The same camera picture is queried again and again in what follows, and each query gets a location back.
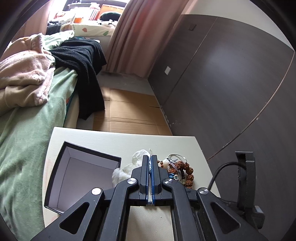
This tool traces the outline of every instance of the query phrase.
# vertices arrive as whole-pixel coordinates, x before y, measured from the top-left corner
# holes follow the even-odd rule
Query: gray floor
[[[142,94],[154,95],[148,80],[127,74],[114,74],[100,72],[97,76],[101,87],[109,87],[119,90],[127,90]],[[78,119],[77,129],[92,130],[94,122],[94,114],[91,114],[87,120]]]

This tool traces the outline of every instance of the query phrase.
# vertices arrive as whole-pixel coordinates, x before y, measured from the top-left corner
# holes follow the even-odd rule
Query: white shell
[[[170,163],[170,162],[169,162],[168,159],[164,159],[164,160],[163,160],[163,168],[167,168],[169,163]]]

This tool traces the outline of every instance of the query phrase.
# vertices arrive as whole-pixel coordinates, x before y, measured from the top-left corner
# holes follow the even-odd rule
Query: floor
[[[105,111],[78,119],[77,129],[131,134],[172,135],[146,79],[101,72]]]

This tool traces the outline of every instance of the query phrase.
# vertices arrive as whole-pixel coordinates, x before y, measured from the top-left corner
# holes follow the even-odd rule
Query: wall outlet
[[[168,66],[166,69],[165,69],[165,74],[168,75],[170,72],[170,67]]]

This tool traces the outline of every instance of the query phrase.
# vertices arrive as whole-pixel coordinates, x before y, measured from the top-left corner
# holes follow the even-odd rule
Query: green blanket
[[[44,229],[44,161],[53,128],[63,126],[76,76],[74,70],[56,69],[46,104],[18,107],[0,117],[0,213],[19,241]]]

